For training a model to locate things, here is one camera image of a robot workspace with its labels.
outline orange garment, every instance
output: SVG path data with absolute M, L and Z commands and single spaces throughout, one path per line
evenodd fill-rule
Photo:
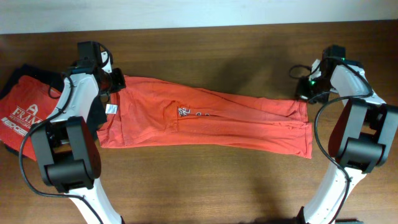
M 307 104 L 125 77 L 116 114 L 97 131 L 104 148 L 217 144 L 311 158 Z
M 32 124 L 39 123 L 58 103 L 48 94 L 49 86 L 27 75 L 22 76 L 11 91 L 0 100 L 0 140 L 19 151 L 24 136 Z M 53 97 L 60 96 L 51 89 Z M 36 160 L 32 141 L 27 140 L 24 155 Z

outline orange pants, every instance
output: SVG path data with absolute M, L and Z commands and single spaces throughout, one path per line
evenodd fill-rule
M 311 158 L 307 104 L 125 77 L 116 114 L 97 131 L 104 148 L 217 144 Z

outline wooden table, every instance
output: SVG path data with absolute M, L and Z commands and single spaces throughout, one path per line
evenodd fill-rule
M 95 40 L 114 55 L 126 75 L 247 96 L 291 98 L 290 66 L 311 65 L 331 44 L 359 60 L 375 91 L 398 105 L 398 22 L 343 22 L 194 29 L 112 30 L 0 35 L 2 86 L 22 63 L 63 71 L 77 59 L 76 43 Z M 309 106 L 311 120 L 320 105 Z M 327 144 L 342 109 L 327 109 L 320 122 Z M 398 222 L 398 141 L 386 164 L 354 189 L 340 218 Z M 314 195 L 328 161 L 314 142 L 313 159 L 222 146 L 99 149 L 102 183 L 126 223 L 237 223 L 290 218 Z M 29 178 L 45 187 L 36 163 Z M 0 150 L 1 223 L 83 223 L 67 199 L 34 195 L 17 157 Z

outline garment label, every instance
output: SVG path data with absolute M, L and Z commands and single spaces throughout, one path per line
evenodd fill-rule
M 117 105 L 110 105 L 107 104 L 105 108 L 105 113 L 106 114 L 116 114 L 118 112 L 118 106 Z

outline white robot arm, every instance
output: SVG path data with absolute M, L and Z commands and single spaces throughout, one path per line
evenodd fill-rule
M 360 63 L 348 61 L 345 63 L 345 49 L 331 46 L 323 53 L 323 58 L 332 57 L 336 60 L 316 60 L 312 65 L 312 74 L 302 78 L 297 88 L 299 98 L 313 98 L 322 93 L 335 92 L 340 97 L 367 95 L 369 90 L 363 82 L 364 70 Z M 347 68 L 350 66 L 360 79 Z M 309 203 L 304 206 L 297 219 L 297 223 L 326 224 L 334 223 L 335 214 L 342 205 L 346 188 L 349 193 L 356 184 L 375 166 L 381 166 L 386 161 L 391 142 L 398 126 L 398 108 L 387 105 L 372 90 L 372 95 L 362 99 L 342 100 L 345 108 L 329 140 L 329 155 L 344 168 L 350 177 L 349 185 L 342 170 L 330 162 L 328 170 Z M 376 131 L 375 134 L 362 133 L 363 124 Z
M 111 54 L 103 45 L 82 42 L 78 51 L 80 60 L 69 68 L 70 78 L 64 79 L 64 90 L 49 117 L 57 114 L 69 99 L 66 108 L 32 134 L 37 163 L 47 185 L 59 193 L 85 199 L 86 202 L 70 198 L 87 223 L 124 223 L 101 185 L 101 159 L 86 125 L 92 102 L 100 95 L 109 96 L 125 88 L 124 77 L 120 69 L 112 69 Z M 55 149 L 62 144 L 69 144 L 72 150 L 57 153 Z

